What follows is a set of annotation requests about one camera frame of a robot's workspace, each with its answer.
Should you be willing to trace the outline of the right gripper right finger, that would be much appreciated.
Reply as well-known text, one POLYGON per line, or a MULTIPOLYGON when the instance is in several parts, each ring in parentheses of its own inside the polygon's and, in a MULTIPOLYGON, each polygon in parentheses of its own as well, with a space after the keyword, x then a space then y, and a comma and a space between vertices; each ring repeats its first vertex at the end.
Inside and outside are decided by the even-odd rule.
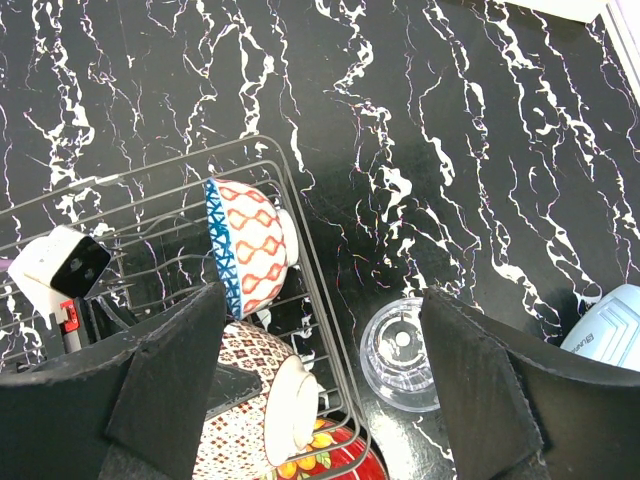
POLYGON ((460 479, 636 479, 639 375, 427 288, 420 320, 460 479))

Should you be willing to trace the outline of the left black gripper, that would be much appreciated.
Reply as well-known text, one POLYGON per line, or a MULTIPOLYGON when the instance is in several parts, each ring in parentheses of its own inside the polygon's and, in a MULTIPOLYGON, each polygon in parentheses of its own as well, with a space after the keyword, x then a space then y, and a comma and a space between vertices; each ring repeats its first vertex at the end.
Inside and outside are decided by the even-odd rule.
POLYGON ((135 325, 135 315, 128 307, 106 297, 64 301, 50 320, 50 358, 78 351, 135 325))

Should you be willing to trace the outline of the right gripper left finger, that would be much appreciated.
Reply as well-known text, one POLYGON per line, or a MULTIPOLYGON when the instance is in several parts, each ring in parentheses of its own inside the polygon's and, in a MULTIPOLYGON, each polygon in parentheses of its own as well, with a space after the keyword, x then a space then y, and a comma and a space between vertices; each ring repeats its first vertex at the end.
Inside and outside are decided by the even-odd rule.
POLYGON ((218 359, 221 284, 1 378, 4 479, 189 479, 218 359))

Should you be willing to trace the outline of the brown patterned ceramic bowl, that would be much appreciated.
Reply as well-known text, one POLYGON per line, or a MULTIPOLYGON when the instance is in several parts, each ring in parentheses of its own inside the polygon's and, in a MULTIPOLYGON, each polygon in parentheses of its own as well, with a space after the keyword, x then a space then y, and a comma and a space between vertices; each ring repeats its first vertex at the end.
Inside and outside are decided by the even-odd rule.
POLYGON ((260 391, 204 422, 194 479, 257 479, 305 450, 318 413, 316 377, 281 339, 244 321, 224 329, 218 364, 255 373, 260 391))

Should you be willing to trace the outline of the clear drinking glass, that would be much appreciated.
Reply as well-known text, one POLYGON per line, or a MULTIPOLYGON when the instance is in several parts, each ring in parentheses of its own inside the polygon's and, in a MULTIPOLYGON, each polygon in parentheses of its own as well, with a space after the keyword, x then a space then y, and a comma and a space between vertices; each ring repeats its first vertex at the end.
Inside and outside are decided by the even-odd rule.
POLYGON ((379 309, 361 338, 359 358, 371 389, 389 405, 413 413, 440 408, 420 322, 422 299, 379 309))

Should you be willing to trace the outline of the red floral plate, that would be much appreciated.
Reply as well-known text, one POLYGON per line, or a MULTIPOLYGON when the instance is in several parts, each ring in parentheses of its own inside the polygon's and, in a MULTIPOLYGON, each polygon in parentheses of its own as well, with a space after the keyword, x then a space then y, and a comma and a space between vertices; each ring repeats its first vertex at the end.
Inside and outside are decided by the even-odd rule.
MULTIPOLYGON (((308 456, 285 463, 262 479, 308 479, 330 472, 334 475, 341 467, 353 466, 354 461, 365 451, 366 440, 360 435, 349 445, 329 450, 338 444, 349 441, 353 430, 347 426, 337 426, 329 418, 318 417, 314 425, 314 435, 306 447, 308 456)), ((382 460, 369 450, 364 460, 354 470, 339 474, 337 479, 388 479, 382 460)))

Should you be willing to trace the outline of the blue orange patterned bowl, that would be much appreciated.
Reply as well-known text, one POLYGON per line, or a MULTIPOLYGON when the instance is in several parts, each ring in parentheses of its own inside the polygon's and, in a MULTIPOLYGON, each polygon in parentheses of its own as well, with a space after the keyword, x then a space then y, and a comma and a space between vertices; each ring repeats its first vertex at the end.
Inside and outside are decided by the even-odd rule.
POLYGON ((281 291, 299 260, 295 222, 259 189, 210 178, 205 183, 208 232, 232 317, 242 320, 281 291))

